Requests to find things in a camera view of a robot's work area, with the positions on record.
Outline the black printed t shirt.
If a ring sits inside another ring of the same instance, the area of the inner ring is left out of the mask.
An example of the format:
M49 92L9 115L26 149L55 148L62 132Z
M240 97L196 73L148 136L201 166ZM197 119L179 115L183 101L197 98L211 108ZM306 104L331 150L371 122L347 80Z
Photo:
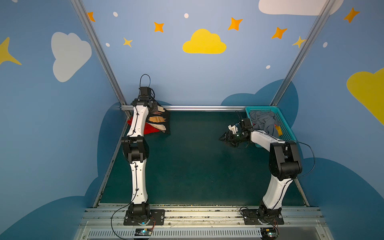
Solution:
M170 135L171 134L171 113L166 110L163 106L158 105L156 110L151 111L148 116L146 123L151 125L157 130Z

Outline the red folded t shirt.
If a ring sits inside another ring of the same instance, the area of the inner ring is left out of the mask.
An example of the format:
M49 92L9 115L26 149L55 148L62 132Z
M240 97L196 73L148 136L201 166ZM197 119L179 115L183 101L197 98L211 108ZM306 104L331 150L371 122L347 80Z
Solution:
M133 117L131 117L129 120L127 120L128 125L130 126L132 124ZM145 128L144 128L144 135L152 134L152 133L158 133L160 132L159 129L151 126L148 123L145 123Z

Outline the grey t shirt in basket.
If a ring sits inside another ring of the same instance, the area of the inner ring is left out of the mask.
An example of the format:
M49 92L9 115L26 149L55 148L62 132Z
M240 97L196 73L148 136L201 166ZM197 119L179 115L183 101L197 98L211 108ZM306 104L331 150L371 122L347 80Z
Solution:
M264 131L275 138L280 137L275 128L275 125L280 126L280 122L274 112L251 111L249 115L254 130Z

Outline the yellow garment in basket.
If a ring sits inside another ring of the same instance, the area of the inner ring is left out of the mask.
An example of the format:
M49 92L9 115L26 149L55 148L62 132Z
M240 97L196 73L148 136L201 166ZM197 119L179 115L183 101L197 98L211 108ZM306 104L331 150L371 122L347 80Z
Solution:
M277 132L278 132L278 136L282 136L282 135L283 135L283 131L282 131L281 127L275 125L275 128L276 128L276 130L277 130Z

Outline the teal plastic basket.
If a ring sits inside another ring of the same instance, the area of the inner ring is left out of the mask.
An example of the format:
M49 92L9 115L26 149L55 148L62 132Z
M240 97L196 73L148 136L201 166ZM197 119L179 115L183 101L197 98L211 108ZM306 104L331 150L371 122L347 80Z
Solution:
M288 122L286 121L286 119L284 118L282 112L278 107L271 107L271 106L246 107L246 113L249 119L250 119L249 114L251 111L274 112L278 121L280 122L280 127L283 131L283 135L278 138L281 140L296 140L296 137L293 134Z

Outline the horizontal aluminium frame rail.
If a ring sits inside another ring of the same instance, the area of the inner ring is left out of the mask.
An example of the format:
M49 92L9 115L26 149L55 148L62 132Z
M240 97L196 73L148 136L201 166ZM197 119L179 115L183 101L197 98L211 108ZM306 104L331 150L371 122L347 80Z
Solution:
M160 110L168 112L244 112L246 106L171 106L162 105Z

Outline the left side floor rail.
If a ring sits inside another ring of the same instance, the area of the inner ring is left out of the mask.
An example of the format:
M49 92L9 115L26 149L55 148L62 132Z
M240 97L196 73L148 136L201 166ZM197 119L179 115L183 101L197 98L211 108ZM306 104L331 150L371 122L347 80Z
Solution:
M100 188L99 188L98 195L97 195L96 198L95 198L95 201L94 201L94 203L93 203L93 205L92 205L92 208L97 208L97 207L99 206L99 204L100 204L100 201L101 201L101 199L102 199L102 196L103 196L103 194L104 194L104 192L105 192L105 188L106 188L108 179L109 179L109 177L110 177L110 175L111 175L111 172L112 172L114 163L115 163L115 161L116 161L116 157L117 157L117 155L118 155L118 153L119 153L119 149L120 149L120 146L121 146L121 138L125 136L125 133L126 133L126 130L127 130L128 126L129 126L129 124L128 124L128 120L125 119L125 124L124 124L124 127L123 127L123 129L122 129L121 135L120 135L120 137L119 137L119 139L118 139L116 148L115 148L115 150L114 150L114 154L113 154L113 156L112 156L112 158L111 158L111 161L110 161L110 163L109 163L109 165L108 165L107 171L106 171L106 173L105 173L105 175L104 175L102 184L101 184L101 186L100 186Z

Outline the floor rail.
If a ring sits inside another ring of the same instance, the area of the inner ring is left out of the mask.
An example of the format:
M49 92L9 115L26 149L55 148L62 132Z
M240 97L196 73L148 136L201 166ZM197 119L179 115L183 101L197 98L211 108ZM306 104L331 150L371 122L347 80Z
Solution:
M297 186L297 188L298 188L298 190L299 190L299 192L300 192L300 194L301 194L301 196L303 198L305 206L309 207L310 203L309 203L309 201L308 201L308 199L307 199L307 197L306 197L306 195L304 193L304 190L302 188L302 185L301 185L301 183L300 183L300 181L298 179L295 179L295 184L296 184L296 186Z
M129 126L129 124L128 124L128 120L125 119L125 124L124 124L124 127L123 127L123 129L122 129L121 135L120 135L120 137L119 137L119 139L118 139L116 148L115 148L115 150L114 150L114 154L113 154L113 156L112 156L112 158L111 158L111 161L110 161L110 163L109 163L109 165L108 165L107 171L106 171L106 173L105 173L105 175L104 175L102 184L101 184L101 186L100 186L100 188L99 188L98 195L97 195L96 198L95 198L95 201L94 201L94 203L93 203L93 205L92 205L92 208L97 208L97 207L99 206L99 204L100 204L100 201L101 201L101 199L102 199L102 196L103 196L103 194L104 194L104 192L105 192L105 188L106 188L108 179L109 179L109 177L110 177L110 175L111 175L111 172L112 172L114 163L115 163L115 161L116 161L116 157L117 157L117 155L118 155L118 153L119 153L119 149L120 149L120 146L121 146L121 138L125 136L125 133L126 133L126 130L127 130L128 126Z

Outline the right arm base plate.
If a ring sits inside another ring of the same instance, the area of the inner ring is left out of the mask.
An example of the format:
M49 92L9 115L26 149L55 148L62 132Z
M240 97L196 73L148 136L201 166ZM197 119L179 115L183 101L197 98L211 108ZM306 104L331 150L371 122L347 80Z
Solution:
M282 208L269 209L242 209L241 215L246 225L283 225Z

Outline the right side floor rail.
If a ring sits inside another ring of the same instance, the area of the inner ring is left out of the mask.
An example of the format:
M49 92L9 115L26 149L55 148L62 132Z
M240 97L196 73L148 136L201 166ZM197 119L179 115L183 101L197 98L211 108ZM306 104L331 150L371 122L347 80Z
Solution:
M296 186L297 186L297 188L298 188L298 190L299 190L299 192L300 192L300 194L301 194L301 196L303 198L305 206L309 207L310 203L309 203L309 201L308 201L308 199L307 199L307 197L306 197L306 195L304 193L304 190L302 188L302 185L301 185L301 183L300 183L300 181L298 179L295 179L295 184L296 184Z

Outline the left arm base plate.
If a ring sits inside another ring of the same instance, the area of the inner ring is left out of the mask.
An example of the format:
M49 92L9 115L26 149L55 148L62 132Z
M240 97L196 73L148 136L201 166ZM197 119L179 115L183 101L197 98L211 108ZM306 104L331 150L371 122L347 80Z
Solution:
M165 210L131 211L128 210L124 217L124 226L162 226L165 220Z

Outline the left aluminium corner post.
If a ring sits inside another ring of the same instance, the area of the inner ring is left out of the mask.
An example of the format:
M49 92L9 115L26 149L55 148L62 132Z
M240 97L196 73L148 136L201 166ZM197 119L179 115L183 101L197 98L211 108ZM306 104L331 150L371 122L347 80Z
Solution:
M126 105L126 99L123 95L123 92L121 90L121 87L117 81L117 78L112 70L112 67L107 59L107 56L103 50L103 47L100 43L100 40L96 34L96 31L93 27L92 21L90 20L88 16L88 12L86 11L86 8L84 6L83 1L80 0L71 0L71 3L90 39L90 42L101 62L101 65L111 83L111 86L120 102L121 105Z

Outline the aluminium corner post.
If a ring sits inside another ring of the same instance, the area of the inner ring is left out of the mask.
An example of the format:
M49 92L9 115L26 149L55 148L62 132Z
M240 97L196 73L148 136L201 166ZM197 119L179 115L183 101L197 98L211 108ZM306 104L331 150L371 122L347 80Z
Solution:
M283 79L281 85L279 86L276 94L274 95L270 106L276 107L279 102L281 101L282 97L284 96L285 92L287 91L289 85L291 84L292 80L294 79L296 73L298 72L300 66L304 62L304 59L306 58L307 54L309 53L313 43L316 41L318 35L322 31L324 25L326 24L329 16L331 15L331 10L333 6L335 5L336 0L327 0L321 9L319 15L317 16L313 26L311 27L307 38L305 42L302 44L295 60L293 61L293 64L291 65L287 75Z
M121 87L117 81L117 78L112 70L112 67L107 59L107 56L103 50L103 47L100 43L100 40L96 34L96 31L93 27L92 21L90 20L88 16L88 12L86 11L86 8L84 6L83 1L80 0L71 0L71 3L90 39L90 42L101 62L101 65L111 83L111 86L120 102L121 105L126 105L126 99L123 95L123 92L121 90Z

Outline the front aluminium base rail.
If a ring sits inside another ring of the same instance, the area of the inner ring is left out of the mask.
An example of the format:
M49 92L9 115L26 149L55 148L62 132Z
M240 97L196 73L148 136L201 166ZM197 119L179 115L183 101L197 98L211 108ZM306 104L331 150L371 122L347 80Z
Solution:
M242 209L254 206L152 205L165 210L162 226L124 226L122 205L101 204L86 209L76 240L261 240L261 228L278 231L276 240L332 240L334 237L319 208L284 207L283 225L246 225ZM152 229L150 237L135 237L135 229Z

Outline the right aluminium corner post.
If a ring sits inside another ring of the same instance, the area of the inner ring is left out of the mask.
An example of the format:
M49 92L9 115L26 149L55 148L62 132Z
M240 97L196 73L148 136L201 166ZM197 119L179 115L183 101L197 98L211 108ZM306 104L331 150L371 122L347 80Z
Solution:
M276 107L279 102L281 101L282 97L284 96L285 92L287 91L289 85L291 84L292 80L294 79L296 73L298 72L300 66L304 62L304 59L306 58L307 54L309 53L313 43L316 41L318 35L322 31L324 25L326 24L329 16L331 15L331 10L333 6L335 5L336 0L327 0L321 9L319 15L317 16L313 26L311 27L307 38L305 42L302 44L295 60L293 61L293 64L291 65L287 75L283 79L281 85L279 86L276 94L274 95L270 106Z

